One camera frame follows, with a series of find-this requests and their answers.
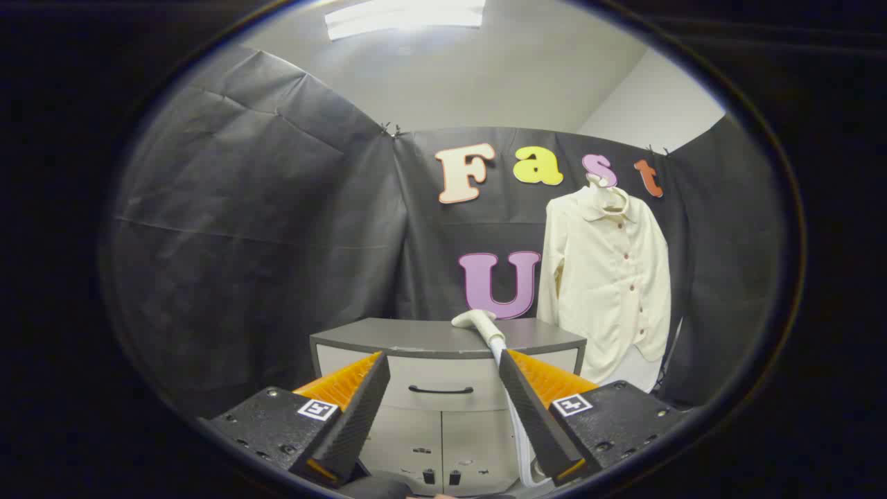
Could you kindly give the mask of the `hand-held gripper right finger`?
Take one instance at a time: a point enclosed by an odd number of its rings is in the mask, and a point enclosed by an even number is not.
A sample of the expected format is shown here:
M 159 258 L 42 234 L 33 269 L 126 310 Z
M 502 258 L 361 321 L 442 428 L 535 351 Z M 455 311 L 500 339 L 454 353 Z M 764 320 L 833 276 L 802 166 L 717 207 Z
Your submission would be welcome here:
M 501 353 L 498 375 L 542 473 L 556 486 L 634 457 L 690 414 L 626 381 L 596 385 L 513 349 Z

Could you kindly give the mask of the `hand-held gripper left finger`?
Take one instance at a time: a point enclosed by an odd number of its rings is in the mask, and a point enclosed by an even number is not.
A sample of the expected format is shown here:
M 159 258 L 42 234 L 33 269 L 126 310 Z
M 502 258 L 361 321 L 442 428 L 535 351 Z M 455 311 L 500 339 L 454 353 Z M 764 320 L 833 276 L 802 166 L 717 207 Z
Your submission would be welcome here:
M 375 351 L 299 389 L 260 389 L 199 422 L 254 461 L 320 486 L 342 486 L 351 479 L 389 380 L 389 358 Z

